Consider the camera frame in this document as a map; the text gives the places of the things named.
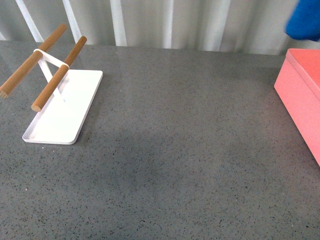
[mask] speckled gray surface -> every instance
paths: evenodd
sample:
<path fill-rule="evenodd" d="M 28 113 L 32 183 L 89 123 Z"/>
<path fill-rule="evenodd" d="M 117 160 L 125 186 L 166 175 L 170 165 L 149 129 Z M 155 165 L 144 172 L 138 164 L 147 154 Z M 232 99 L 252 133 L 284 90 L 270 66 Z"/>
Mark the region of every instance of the speckled gray surface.
<path fill-rule="evenodd" d="M 36 47 L 0 42 L 0 84 Z M 283 60 L 86 45 L 72 68 L 104 77 L 74 145 L 21 138 L 36 66 L 0 99 L 0 239 L 319 239 L 320 167 L 273 88 Z"/>

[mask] white stand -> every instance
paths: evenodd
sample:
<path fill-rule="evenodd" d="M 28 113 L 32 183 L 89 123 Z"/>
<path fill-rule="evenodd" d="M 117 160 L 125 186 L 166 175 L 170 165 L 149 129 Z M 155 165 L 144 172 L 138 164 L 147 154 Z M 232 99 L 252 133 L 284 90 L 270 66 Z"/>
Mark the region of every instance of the white stand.
<path fill-rule="evenodd" d="M 43 54 L 38 62 L 46 80 L 52 79 L 47 62 L 60 67 L 64 62 Z M 22 139 L 38 144 L 74 144 L 86 119 L 103 76 L 98 70 L 68 70 L 53 96 L 37 113 Z"/>

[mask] blue fabric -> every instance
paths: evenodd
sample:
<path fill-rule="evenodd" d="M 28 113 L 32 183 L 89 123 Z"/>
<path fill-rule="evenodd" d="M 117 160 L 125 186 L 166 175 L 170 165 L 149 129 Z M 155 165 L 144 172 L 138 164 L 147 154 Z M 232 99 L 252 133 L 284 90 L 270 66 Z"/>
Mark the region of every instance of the blue fabric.
<path fill-rule="evenodd" d="M 300 0 L 285 33 L 296 40 L 320 40 L 320 0 Z"/>

